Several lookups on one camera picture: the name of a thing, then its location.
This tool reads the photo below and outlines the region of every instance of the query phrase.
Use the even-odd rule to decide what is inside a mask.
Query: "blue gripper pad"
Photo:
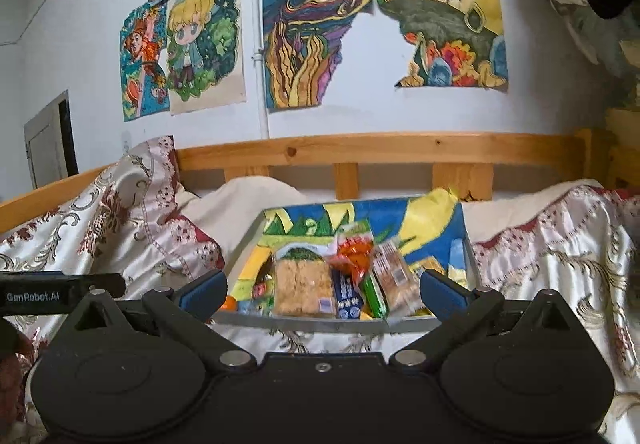
[[[454,312],[466,309],[475,296],[438,271],[426,269],[420,276],[420,298],[436,318],[444,321]]]
[[[174,302],[181,310],[203,323],[222,306],[225,299],[226,276],[221,270],[207,272],[174,295]]]

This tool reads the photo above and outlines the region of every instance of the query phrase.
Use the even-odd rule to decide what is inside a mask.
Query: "dark blue package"
[[[331,278],[334,281],[338,318],[360,319],[360,311],[362,310],[364,301],[353,286],[351,276],[347,276],[339,270],[332,269]]]

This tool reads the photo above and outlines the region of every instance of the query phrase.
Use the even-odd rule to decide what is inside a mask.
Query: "doorway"
[[[78,174],[68,91],[24,125],[24,142],[34,189]]]

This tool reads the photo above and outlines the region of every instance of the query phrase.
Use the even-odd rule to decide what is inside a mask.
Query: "wooden bed frame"
[[[451,187],[461,197],[489,200],[495,164],[551,167],[563,180],[588,177],[614,186],[621,179],[640,185],[640,154],[614,144],[612,134],[596,130],[581,130],[573,136],[374,133],[186,148],[177,151],[177,159],[182,173],[222,169],[227,182],[247,175],[269,175],[271,167],[333,165],[339,200],[358,198],[358,164],[430,163],[434,188]],[[103,169],[69,177],[0,204],[0,233],[74,198]]]

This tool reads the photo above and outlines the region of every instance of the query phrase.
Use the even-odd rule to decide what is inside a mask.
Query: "gray tray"
[[[244,234],[236,249],[229,255],[225,268],[223,269],[228,281],[229,291],[233,289],[251,251],[260,240],[265,223],[266,217],[263,211],[251,224],[251,227],[249,227]],[[472,252],[468,239],[466,238],[464,240],[464,249],[466,278],[468,284],[473,287],[477,283],[475,279],[475,276],[477,276],[476,262],[471,256]],[[253,327],[270,331],[371,335],[400,332],[429,332],[440,324],[435,316],[414,316],[403,318],[401,321],[389,324],[384,319],[361,321],[359,319],[293,318],[285,316],[258,316],[228,311],[217,312],[213,315],[212,320],[221,325]]]

